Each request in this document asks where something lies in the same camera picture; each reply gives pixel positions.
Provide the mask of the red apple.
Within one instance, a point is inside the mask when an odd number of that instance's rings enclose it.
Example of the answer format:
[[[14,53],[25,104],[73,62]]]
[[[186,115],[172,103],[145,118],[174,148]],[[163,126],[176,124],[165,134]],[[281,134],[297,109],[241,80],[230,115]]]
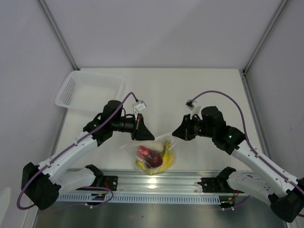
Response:
[[[145,158],[150,158],[151,157],[151,152],[152,150],[143,146],[143,145],[140,145],[138,148],[137,148],[137,156],[139,158],[142,158],[142,159],[145,159]]]

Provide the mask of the clear zip top bag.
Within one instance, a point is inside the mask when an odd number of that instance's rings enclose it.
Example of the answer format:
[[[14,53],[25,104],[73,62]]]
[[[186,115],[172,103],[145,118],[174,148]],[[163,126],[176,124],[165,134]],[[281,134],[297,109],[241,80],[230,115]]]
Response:
[[[153,141],[134,141],[121,147],[133,159],[136,171],[156,175],[168,170],[175,162],[174,146],[177,138],[171,133],[158,136]]]

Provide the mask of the yellow banana bunch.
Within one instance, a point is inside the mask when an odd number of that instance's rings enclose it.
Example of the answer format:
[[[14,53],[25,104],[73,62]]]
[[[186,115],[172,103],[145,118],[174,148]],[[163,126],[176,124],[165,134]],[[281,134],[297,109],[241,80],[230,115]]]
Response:
[[[148,168],[145,160],[139,158],[136,152],[135,164],[141,171],[145,172],[147,175],[155,175],[164,172],[165,170],[169,169],[174,163],[174,153],[170,141],[146,141],[142,145],[151,149],[152,151],[159,152],[162,156],[163,161],[160,167]]]

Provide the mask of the dark red mangosteen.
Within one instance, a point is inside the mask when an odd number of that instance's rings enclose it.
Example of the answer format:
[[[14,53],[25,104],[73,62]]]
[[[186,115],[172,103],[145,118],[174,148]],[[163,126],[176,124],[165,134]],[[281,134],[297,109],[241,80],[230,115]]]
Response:
[[[157,151],[152,151],[151,152],[151,157],[150,158],[145,158],[144,159],[147,167],[148,168],[157,168],[162,165],[162,156],[159,152]]]

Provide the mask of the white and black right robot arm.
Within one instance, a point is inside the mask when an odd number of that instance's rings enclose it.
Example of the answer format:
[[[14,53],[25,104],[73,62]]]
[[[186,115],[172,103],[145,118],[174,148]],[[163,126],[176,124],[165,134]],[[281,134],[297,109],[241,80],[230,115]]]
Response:
[[[267,204],[281,220],[292,223],[304,208],[304,180],[288,173],[263,153],[258,152],[239,129],[226,124],[215,106],[205,107],[198,115],[187,114],[172,133],[191,141],[207,137],[215,146],[248,166],[261,179],[245,177],[234,168],[226,167],[217,179],[221,191],[239,190]]]

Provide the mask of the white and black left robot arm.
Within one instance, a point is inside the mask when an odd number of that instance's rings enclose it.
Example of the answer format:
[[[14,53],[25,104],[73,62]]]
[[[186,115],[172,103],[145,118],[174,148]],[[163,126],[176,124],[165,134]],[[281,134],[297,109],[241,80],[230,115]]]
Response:
[[[22,195],[26,195],[38,209],[45,210],[65,193],[87,187],[100,189],[103,173],[96,166],[87,165],[73,174],[66,174],[66,171],[110,139],[114,132],[129,133],[133,141],[153,141],[155,137],[145,126],[141,114],[145,108],[144,101],[137,100],[133,104],[133,114],[122,115],[123,103],[111,100],[66,149],[37,165],[31,162],[25,165],[17,207],[24,209],[20,204]]]

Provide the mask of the white perforated plastic basket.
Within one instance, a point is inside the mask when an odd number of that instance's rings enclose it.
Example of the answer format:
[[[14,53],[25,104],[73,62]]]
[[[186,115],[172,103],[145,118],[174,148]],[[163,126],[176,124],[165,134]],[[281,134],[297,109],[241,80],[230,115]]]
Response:
[[[73,71],[57,93],[55,104],[67,109],[99,113],[110,100],[121,100],[125,82],[120,76]]]

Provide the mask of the aluminium mounting rail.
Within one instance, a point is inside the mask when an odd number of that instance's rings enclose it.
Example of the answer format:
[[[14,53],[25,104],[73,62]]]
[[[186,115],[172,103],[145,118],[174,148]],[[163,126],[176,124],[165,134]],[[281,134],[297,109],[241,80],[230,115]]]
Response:
[[[197,183],[203,177],[215,178],[219,171],[165,171],[145,175],[132,170],[102,170],[106,176],[117,176],[117,193],[195,194],[202,193]]]

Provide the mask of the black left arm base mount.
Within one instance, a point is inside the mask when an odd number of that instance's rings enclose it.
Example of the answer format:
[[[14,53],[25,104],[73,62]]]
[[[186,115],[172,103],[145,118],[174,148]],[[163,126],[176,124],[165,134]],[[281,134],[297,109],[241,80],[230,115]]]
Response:
[[[95,186],[108,188],[112,191],[117,190],[118,176],[101,176],[97,177]]]

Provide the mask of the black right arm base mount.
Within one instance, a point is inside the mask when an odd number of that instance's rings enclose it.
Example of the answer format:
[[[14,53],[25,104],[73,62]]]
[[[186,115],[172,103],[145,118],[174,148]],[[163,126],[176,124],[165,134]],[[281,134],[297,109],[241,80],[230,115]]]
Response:
[[[197,182],[202,187],[204,193],[243,193],[240,190],[234,190],[228,185],[228,180],[218,177],[203,177]]]

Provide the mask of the right aluminium frame post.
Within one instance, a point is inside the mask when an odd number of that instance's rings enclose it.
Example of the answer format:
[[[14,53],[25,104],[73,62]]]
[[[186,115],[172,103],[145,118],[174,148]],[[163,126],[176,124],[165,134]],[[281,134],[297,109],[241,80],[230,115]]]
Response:
[[[245,67],[242,70],[244,76],[248,75],[251,67],[261,54],[262,50],[264,49],[265,45],[267,44],[268,40],[270,39],[271,35],[273,34],[274,30],[276,29],[277,25],[279,24],[281,18],[283,17],[285,11],[287,10],[291,2],[291,0],[281,0],[279,2],[278,7],[274,11],[270,21],[268,22],[264,32],[262,33],[256,47],[254,48],[253,53],[250,55],[250,58],[248,59]]]

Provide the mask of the aluminium frame post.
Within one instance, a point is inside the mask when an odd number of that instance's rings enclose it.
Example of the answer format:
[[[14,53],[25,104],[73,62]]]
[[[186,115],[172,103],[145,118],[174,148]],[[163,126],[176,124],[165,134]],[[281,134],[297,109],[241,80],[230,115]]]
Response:
[[[70,48],[68,47],[59,26],[56,23],[56,20],[49,9],[49,6],[47,4],[46,0],[36,0],[36,3],[42,12],[43,16],[45,17],[45,20],[47,24],[49,25],[55,39],[57,40],[57,43],[59,44],[63,54],[65,55],[67,61],[69,62],[70,66],[73,70],[79,70],[79,67],[77,66],[77,63],[70,51]]]
[[[248,59],[245,67],[242,70],[244,76],[248,75],[251,67],[261,54],[262,50],[264,49],[265,45],[267,44],[268,40],[270,39],[271,35],[273,34],[274,30],[276,29],[277,25],[279,24],[281,18],[283,17],[285,11],[287,10],[291,2],[291,0],[281,0],[279,2],[278,7],[274,11],[270,21],[268,22],[264,32],[262,33],[256,47],[254,48],[253,53],[250,55],[250,58]]]

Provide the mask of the left aluminium frame post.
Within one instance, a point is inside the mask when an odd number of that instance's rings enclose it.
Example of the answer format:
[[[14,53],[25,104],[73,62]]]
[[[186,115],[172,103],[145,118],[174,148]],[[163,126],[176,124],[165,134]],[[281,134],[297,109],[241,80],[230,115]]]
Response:
[[[57,43],[59,44],[63,54],[65,55],[67,61],[69,62],[70,66],[73,70],[79,70],[79,67],[77,66],[77,63],[70,51],[70,48],[68,47],[59,26],[56,23],[56,20],[49,9],[49,6],[47,4],[46,0],[36,0],[36,3],[42,12],[43,16],[45,17],[45,20],[47,24],[49,25],[55,39],[57,40]]]

